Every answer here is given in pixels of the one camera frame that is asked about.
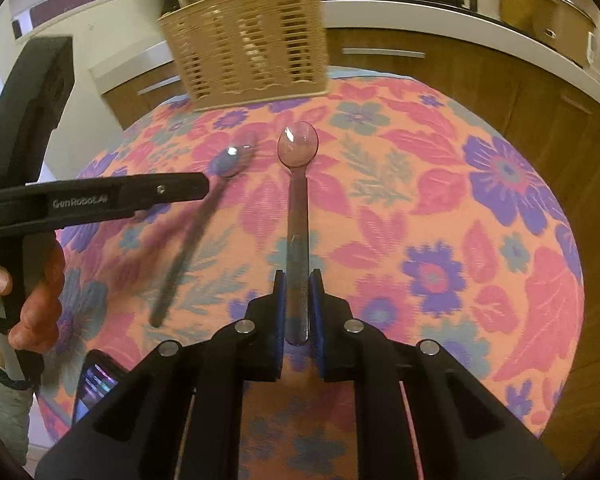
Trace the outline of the person's left hand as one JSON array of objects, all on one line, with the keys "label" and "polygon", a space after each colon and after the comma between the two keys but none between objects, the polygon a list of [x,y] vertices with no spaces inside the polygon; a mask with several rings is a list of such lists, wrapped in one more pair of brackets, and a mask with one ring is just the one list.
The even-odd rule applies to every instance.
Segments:
[{"label": "person's left hand", "polygon": [[[10,330],[8,342],[15,350],[44,354],[56,344],[59,330],[57,322],[62,307],[59,296],[65,284],[65,256],[61,246],[55,242],[47,259],[44,275],[24,303],[20,321]],[[0,266],[0,296],[12,291],[12,278]],[[0,350],[0,366],[5,360]]]}]

